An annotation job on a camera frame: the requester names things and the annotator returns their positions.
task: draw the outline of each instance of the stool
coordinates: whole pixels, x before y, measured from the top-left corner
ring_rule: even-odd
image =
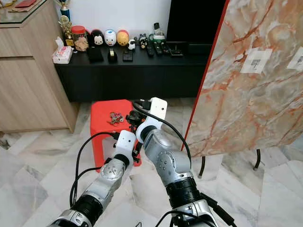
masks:
[[[121,113],[125,118],[127,114],[133,109],[132,103],[128,100],[112,100],[112,101],[99,101],[95,102],[91,106],[90,115],[90,135],[94,135],[98,132],[120,132],[122,130],[130,131],[130,124],[124,119],[123,122],[111,125],[110,113]],[[93,152],[95,158],[96,167],[104,164],[103,144],[102,140],[110,135],[99,135],[92,139]]]

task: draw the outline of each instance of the red edge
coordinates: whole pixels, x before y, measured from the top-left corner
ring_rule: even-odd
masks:
[[[202,81],[201,81],[201,84],[200,84],[199,92],[198,92],[198,95],[196,97],[194,108],[193,108],[193,111],[191,113],[191,116],[190,116],[190,119],[189,119],[189,123],[188,123],[188,126],[187,126],[187,130],[186,130],[186,133],[185,133],[185,140],[186,140],[187,135],[188,135],[189,126],[190,126],[190,124],[191,124],[191,122],[193,120],[193,116],[194,116],[194,112],[196,110],[197,102],[199,100],[200,93],[201,93],[201,90],[202,90],[202,86],[203,86],[203,83],[204,83],[204,80],[205,80],[205,77],[206,77],[206,74],[207,74],[207,71],[208,71],[208,67],[210,65],[210,61],[212,59],[212,55],[214,53],[214,48],[215,48],[217,40],[218,40],[218,36],[219,36],[220,30],[221,30],[222,23],[224,21],[224,17],[225,17],[225,13],[226,13],[226,9],[227,9],[227,6],[229,4],[229,1],[230,0],[226,0],[225,5],[223,7],[223,11],[222,11],[222,14],[221,14],[220,22],[219,22],[219,25],[218,25],[218,28],[217,28],[216,35],[214,37],[213,46],[212,46],[212,48],[210,50],[210,54],[209,54],[209,57],[208,57],[208,60],[207,60],[207,64],[206,64],[206,67],[205,67],[205,70],[204,70],[204,73],[203,73],[203,76],[202,76]]]

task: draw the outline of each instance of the black tv cabinet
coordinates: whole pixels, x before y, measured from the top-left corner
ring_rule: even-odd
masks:
[[[69,64],[55,64],[69,101],[197,96],[208,56],[149,57],[136,46],[133,61],[124,62],[125,47],[113,48],[116,63],[108,62],[109,47],[102,46],[103,62],[90,63],[86,52],[78,52]]]

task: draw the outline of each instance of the jar with red lid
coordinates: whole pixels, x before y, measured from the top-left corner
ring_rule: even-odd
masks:
[[[77,51],[86,51],[89,47],[87,41],[86,30],[83,26],[71,27],[72,39],[74,40],[75,48]]]

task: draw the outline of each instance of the marble floor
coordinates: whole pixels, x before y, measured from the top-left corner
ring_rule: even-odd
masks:
[[[169,99],[167,120],[183,134],[194,99]],[[90,104],[82,104],[74,133],[68,130],[0,134],[0,220],[5,227],[44,227],[69,208],[78,150],[89,137]],[[163,126],[171,138],[180,141]],[[142,152],[143,164],[123,179],[97,227],[155,226],[170,210],[154,166]],[[254,151],[193,159],[197,187],[216,199],[239,227],[301,227],[303,223],[303,136],[294,143],[261,151],[257,171]],[[93,167],[91,144],[84,149],[80,171]],[[78,195],[97,177],[85,174]],[[217,218],[221,227],[227,226]],[[169,218],[160,225],[169,226]]]

